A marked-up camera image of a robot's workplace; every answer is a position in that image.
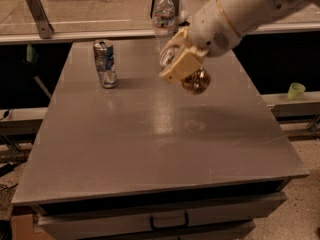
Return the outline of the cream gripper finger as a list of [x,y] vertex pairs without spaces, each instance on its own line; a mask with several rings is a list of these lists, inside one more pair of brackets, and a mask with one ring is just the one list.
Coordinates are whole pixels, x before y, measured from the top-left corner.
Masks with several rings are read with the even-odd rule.
[[181,58],[175,59],[173,62],[159,73],[159,77],[169,83],[179,83],[195,73],[202,67],[203,61],[200,62],[197,57],[190,52],[186,52]]
[[179,53],[180,48],[184,45],[182,37],[171,39],[160,51],[159,64],[162,68],[170,65],[174,57]]

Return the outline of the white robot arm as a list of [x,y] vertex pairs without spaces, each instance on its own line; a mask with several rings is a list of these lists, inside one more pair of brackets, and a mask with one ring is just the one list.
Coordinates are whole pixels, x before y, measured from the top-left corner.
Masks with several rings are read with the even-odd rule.
[[204,58],[221,56],[259,26],[291,14],[303,3],[320,0],[210,0],[166,44],[160,55],[159,76],[184,87],[207,86]]

